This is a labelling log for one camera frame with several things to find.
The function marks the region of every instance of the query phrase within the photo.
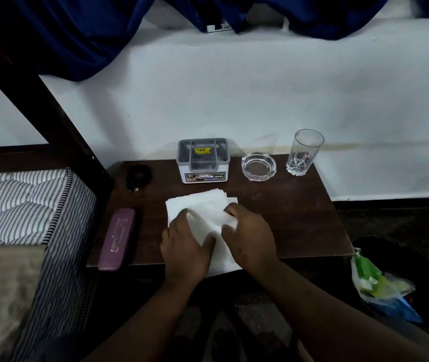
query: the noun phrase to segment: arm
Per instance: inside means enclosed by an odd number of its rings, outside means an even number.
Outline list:
[[[164,284],[84,362],[161,359],[191,293],[208,271],[215,247],[216,240],[212,237],[199,246],[191,234],[186,213],[187,210],[181,211],[163,232]]]
[[[278,260],[269,225],[232,203],[238,220],[222,236],[235,261],[272,297],[308,353],[319,361],[429,361],[418,345],[322,291]]]

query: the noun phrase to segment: blue curtain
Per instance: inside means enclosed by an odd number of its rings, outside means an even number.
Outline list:
[[[366,25],[387,0],[165,0],[202,32],[227,21],[236,33],[250,25],[254,3],[286,16],[294,32],[340,39]],[[0,33],[41,74],[73,81],[91,77],[132,39],[154,0],[0,0]],[[429,17],[429,0],[417,0]]]

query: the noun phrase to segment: white wall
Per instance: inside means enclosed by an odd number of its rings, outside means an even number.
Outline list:
[[[285,153],[314,128],[332,200],[429,196],[429,20],[374,20],[336,42],[139,30],[93,78],[42,79],[106,167],[174,158],[186,138]],[[2,99],[0,145],[41,143]]]

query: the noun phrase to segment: yellow label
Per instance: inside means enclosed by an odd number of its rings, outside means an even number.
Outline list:
[[[194,153],[211,153],[211,147],[196,147]]]

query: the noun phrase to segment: white napkin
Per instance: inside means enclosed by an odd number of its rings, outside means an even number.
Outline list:
[[[171,198],[166,201],[168,224],[184,208],[188,208],[187,220],[198,243],[203,245],[208,234],[216,237],[217,241],[206,277],[241,269],[236,264],[228,245],[226,245],[221,236],[221,227],[223,225],[227,224],[236,229],[236,224],[238,223],[233,216],[223,211],[232,202],[237,203],[238,199],[227,198],[226,193],[220,189]]]

